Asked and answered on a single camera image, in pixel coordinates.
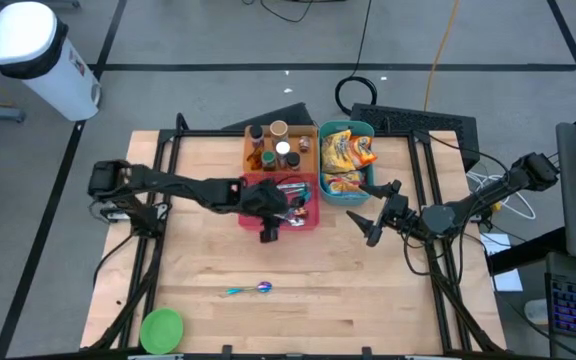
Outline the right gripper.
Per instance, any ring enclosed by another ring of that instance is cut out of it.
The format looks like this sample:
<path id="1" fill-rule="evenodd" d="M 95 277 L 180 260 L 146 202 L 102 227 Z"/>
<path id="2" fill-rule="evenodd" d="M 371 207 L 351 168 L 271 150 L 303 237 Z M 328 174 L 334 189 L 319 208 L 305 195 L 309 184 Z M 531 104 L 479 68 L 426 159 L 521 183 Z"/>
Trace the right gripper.
<path id="1" fill-rule="evenodd" d="M 406 236 L 419 235 L 419 217 L 414 210 L 409 208 L 408 197 L 399 193 L 401 185 L 399 180 L 394 180 L 385 185 L 361 184 L 359 186 L 370 196 L 384 199 L 383 208 L 375 221 L 364 218 L 353 211 L 346 211 L 349 218 L 367 238 L 366 244 L 369 247 L 374 247 L 379 243 L 384 227 Z"/>

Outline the white lidded glass jar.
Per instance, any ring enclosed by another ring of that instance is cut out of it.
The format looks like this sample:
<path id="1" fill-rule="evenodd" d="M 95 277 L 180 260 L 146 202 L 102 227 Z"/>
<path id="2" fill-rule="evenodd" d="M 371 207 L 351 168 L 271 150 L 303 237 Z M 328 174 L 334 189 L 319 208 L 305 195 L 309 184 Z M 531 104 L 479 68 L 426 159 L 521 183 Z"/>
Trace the white lidded glass jar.
<path id="1" fill-rule="evenodd" d="M 291 152 L 290 144 L 287 141 L 279 141 L 275 145 L 277 163 L 280 168 L 287 167 L 287 155 Z"/>

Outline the white trash can black liner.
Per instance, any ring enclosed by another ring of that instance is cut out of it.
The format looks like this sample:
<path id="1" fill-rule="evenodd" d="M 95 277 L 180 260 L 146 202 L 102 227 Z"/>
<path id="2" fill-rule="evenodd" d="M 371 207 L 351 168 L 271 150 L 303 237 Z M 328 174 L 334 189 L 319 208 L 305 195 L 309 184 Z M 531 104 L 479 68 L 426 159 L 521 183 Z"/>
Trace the white trash can black liner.
<path id="1" fill-rule="evenodd" d="M 17 79 L 69 121 L 99 112 L 101 85 L 47 5 L 24 1 L 0 11 L 0 73 Z"/>

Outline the black metal rig frame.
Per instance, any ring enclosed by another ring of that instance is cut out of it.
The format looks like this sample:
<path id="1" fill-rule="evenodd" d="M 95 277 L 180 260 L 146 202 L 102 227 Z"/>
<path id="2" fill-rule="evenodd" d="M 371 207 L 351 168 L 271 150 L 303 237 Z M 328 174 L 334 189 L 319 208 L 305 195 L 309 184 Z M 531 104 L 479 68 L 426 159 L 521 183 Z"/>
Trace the black metal rig frame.
<path id="1" fill-rule="evenodd" d="M 190 135 L 180 141 L 177 174 L 192 178 L 243 174 L 243 135 Z M 377 137 L 375 182 L 402 181 L 417 207 L 406 138 Z M 384 231 L 365 245 L 345 208 L 320 201 L 319 224 L 309 231 L 281 230 L 279 240 L 259 242 L 258 231 L 237 215 L 217 215 L 184 199 L 172 200 L 163 242 L 154 308 L 171 308 L 184 320 L 176 351 L 214 353 L 440 354 L 432 284 L 406 266 L 400 236 Z M 100 270 L 80 346 L 102 336 L 125 303 L 138 242 L 133 239 Z M 506 348 L 482 246 L 463 244 L 463 301 L 487 335 Z M 227 296 L 234 287 L 269 281 L 268 294 Z"/>

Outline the orange plastic tray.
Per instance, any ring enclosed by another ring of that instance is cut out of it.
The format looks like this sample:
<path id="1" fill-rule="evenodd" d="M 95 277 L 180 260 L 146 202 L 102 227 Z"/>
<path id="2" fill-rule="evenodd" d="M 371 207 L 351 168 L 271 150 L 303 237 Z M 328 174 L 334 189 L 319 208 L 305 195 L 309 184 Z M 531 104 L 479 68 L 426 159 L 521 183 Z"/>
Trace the orange plastic tray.
<path id="1" fill-rule="evenodd" d="M 253 138 L 250 134 L 252 125 L 248 125 L 244 130 L 244 145 L 242 155 L 242 167 L 244 173 L 262 173 L 261 164 L 254 165 L 252 154 L 255 152 Z M 319 171 L 318 157 L 318 129 L 311 125 L 289 125 L 287 130 L 287 142 L 290 144 L 290 150 L 300 155 L 299 170 L 306 173 L 317 173 Z M 309 149 L 306 152 L 300 150 L 300 139 L 307 137 L 309 139 Z"/>

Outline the green plastic bowl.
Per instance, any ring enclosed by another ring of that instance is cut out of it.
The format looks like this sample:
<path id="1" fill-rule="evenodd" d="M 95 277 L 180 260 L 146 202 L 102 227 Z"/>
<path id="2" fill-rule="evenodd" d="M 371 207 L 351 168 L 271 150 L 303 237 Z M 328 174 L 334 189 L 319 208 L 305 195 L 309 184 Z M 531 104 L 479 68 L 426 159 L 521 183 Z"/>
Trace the green plastic bowl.
<path id="1" fill-rule="evenodd" d="M 139 340 L 147 353 L 163 355 L 175 350 L 184 334 L 183 319 L 170 308 L 154 310 L 143 320 Z"/>

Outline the black desk leg bar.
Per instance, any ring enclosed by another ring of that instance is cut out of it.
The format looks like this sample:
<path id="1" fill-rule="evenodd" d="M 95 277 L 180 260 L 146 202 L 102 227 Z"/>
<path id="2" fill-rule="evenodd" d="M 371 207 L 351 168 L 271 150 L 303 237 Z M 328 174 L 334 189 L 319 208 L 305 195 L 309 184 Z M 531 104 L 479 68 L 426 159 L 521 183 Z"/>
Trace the black desk leg bar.
<path id="1" fill-rule="evenodd" d="M 490 275 L 502 274 L 543 260 L 549 253 L 568 254 L 564 227 L 487 257 Z"/>

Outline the yellow Maruchan ramen packet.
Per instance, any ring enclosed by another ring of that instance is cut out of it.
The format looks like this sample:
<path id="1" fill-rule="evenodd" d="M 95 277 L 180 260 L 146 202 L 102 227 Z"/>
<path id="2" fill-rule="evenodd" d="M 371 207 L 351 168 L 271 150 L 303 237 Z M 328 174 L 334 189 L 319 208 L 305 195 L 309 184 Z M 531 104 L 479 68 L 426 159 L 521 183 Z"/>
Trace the yellow Maruchan ramen packet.
<path id="1" fill-rule="evenodd" d="M 355 170 L 349 148 L 351 131 L 344 130 L 322 140 L 321 167 L 324 173 L 336 174 Z"/>

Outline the iridescent spoon teal handle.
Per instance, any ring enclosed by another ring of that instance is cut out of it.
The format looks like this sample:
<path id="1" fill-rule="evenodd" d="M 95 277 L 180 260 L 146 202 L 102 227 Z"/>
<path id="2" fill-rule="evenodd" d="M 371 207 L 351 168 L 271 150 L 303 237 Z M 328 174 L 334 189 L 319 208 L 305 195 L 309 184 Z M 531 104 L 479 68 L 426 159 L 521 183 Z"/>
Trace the iridescent spoon teal handle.
<path id="1" fill-rule="evenodd" d="M 272 290 L 273 285 L 270 282 L 262 281 L 252 287 L 236 287 L 230 288 L 226 291 L 227 295 L 235 295 L 245 292 L 268 293 Z"/>

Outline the teal plastic bin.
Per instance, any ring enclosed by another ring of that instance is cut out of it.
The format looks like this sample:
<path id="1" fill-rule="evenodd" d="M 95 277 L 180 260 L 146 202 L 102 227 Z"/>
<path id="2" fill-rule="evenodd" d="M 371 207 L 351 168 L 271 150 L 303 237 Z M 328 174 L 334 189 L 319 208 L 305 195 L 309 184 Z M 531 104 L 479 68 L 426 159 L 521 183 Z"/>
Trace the teal plastic bin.
<path id="1" fill-rule="evenodd" d="M 325 190 L 324 184 L 323 184 L 324 172 L 322 171 L 322 167 L 321 167 L 322 140 L 326 136 L 329 136 L 331 134 L 334 134 L 334 133 L 337 133 L 340 131 L 344 131 L 344 130 L 350 130 L 351 136 L 370 136 L 374 139 L 374 135 L 375 135 L 375 131 L 374 131 L 373 127 L 371 125 L 368 125 L 368 124 L 363 123 L 363 122 L 330 121 L 330 122 L 323 124 L 319 130 L 319 138 L 318 138 L 318 144 L 319 144 L 319 180 L 318 180 L 318 184 L 319 184 L 319 187 L 322 191 L 322 196 L 328 204 L 333 205 L 333 206 L 359 206 L 359 205 L 364 204 L 370 198 L 369 194 L 362 191 L 362 193 L 359 193 L 359 194 L 349 194 L 349 195 L 345 195 L 345 196 L 331 195 Z M 374 184 L 374 163 L 372 163 L 372 164 L 370 164 L 370 165 L 368 165 L 362 169 L 356 169 L 355 168 L 355 170 L 359 170 L 359 171 L 364 173 L 364 175 L 365 175 L 365 183 L 364 184 L 369 184 L 369 185 Z"/>

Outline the white paper sheet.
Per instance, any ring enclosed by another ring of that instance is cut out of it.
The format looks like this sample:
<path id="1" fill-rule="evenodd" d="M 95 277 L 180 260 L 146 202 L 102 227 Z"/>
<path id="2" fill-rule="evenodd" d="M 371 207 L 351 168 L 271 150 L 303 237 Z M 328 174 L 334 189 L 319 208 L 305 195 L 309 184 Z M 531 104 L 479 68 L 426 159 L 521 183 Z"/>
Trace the white paper sheet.
<path id="1" fill-rule="evenodd" d="M 481 233 L 480 238 L 488 257 L 511 248 L 509 237 L 506 234 Z M 493 285 L 500 292 L 523 291 L 520 275 L 516 269 L 494 275 Z"/>

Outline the tan lidded food jar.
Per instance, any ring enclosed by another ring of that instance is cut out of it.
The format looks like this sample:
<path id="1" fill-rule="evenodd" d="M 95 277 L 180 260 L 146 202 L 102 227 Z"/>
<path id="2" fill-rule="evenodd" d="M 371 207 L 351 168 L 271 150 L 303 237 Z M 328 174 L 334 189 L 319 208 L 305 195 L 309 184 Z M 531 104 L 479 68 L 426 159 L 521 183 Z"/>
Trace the tan lidded food jar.
<path id="1" fill-rule="evenodd" d="M 276 120 L 269 125 L 269 132 L 273 144 L 273 148 L 276 148 L 277 144 L 280 142 L 288 141 L 288 131 L 289 126 L 283 120 Z"/>

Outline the white computer mouse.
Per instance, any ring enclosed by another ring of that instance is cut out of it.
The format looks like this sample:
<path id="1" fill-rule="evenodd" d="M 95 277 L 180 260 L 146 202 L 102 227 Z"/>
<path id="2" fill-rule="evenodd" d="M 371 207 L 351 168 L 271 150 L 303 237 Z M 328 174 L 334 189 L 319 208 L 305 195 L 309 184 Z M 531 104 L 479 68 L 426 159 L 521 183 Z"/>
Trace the white computer mouse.
<path id="1" fill-rule="evenodd" d="M 527 301 L 524 305 L 524 315 L 538 326 L 547 326 L 549 323 L 547 300 L 541 298 Z"/>

